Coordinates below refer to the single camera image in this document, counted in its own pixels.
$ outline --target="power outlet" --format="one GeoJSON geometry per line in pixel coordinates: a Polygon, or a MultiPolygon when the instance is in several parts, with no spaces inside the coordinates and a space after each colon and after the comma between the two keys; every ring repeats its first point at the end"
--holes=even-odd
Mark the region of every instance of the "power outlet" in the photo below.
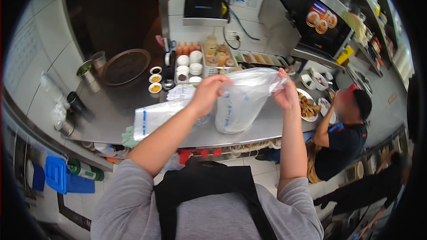
{"type": "Polygon", "coordinates": [[[226,39],[227,40],[235,40],[237,41],[236,37],[239,36],[239,41],[243,41],[243,33],[242,32],[232,32],[232,31],[227,31],[226,32],[226,39]]]}

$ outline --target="green cloth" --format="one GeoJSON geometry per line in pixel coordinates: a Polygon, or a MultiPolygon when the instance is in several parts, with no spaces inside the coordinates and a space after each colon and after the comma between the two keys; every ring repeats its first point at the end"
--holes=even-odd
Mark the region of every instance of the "green cloth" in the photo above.
{"type": "Polygon", "coordinates": [[[134,148],[140,142],[140,141],[135,141],[133,139],[133,126],[127,127],[126,132],[122,133],[122,137],[123,137],[122,145],[124,147],[134,148]]]}

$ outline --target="red squeeze bottle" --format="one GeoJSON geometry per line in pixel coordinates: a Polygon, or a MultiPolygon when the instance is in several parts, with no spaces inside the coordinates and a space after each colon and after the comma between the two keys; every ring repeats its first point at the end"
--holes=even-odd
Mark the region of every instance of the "red squeeze bottle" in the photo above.
{"type": "Polygon", "coordinates": [[[178,42],[178,44],[176,45],[176,55],[177,55],[177,56],[182,55],[181,42],[178,42]]]}
{"type": "Polygon", "coordinates": [[[197,51],[201,51],[201,45],[200,45],[200,42],[197,42],[197,46],[195,47],[195,49],[196,49],[197,51]]]}
{"type": "Polygon", "coordinates": [[[184,48],[182,49],[182,54],[183,55],[189,55],[189,49],[188,49],[188,46],[187,46],[187,42],[184,42],[184,48]]]}
{"type": "Polygon", "coordinates": [[[189,45],[189,52],[191,53],[194,50],[195,48],[194,48],[193,42],[191,42],[191,44],[189,45]]]}

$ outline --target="countertop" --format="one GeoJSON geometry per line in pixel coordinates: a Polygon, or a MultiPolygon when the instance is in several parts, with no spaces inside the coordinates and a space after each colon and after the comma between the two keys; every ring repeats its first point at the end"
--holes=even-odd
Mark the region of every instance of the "countertop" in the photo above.
{"type": "MultiPolygon", "coordinates": [[[[134,122],[135,109],[157,104],[166,96],[166,92],[152,94],[148,92],[148,70],[134,81],[120,86],[102,86],[101,91],[90,94],[86,87],[79,94],[80,99],[92,114],[75,116],[75,128],[68,139],[76,141],[121,144],[122,133],[134,122]]],[[[306,90],[317,101],[326,97],[326,91],[307,90],[296,78],[297,88],[306,90]]],[[[303,132],[314,130],[323,116],[319,113],[315,122],[302,120],[303,132]]],[[[282,110],[270,97],[261,109],[252,127],[234,135],[225,135],[216,130],[215,118],[206,124],[197,126],[181,143],[179,148],[226,147],[243,143],[255,143],[282,136],[282,110]]]]}

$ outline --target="apron strap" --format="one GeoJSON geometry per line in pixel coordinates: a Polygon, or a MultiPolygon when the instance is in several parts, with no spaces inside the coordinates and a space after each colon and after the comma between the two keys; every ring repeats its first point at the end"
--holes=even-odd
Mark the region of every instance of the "apron strap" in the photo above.
{"type": "Polygon", "coordinates": [[[263,240],[277,239],[258,199],[249,166],[227,167],[221,163],[192,165],[166,172],[163,181],[154,186],[162,240],[176,236],[177,207],[199,197],[240,193],[248,201],[249,213],[263,240]]]}

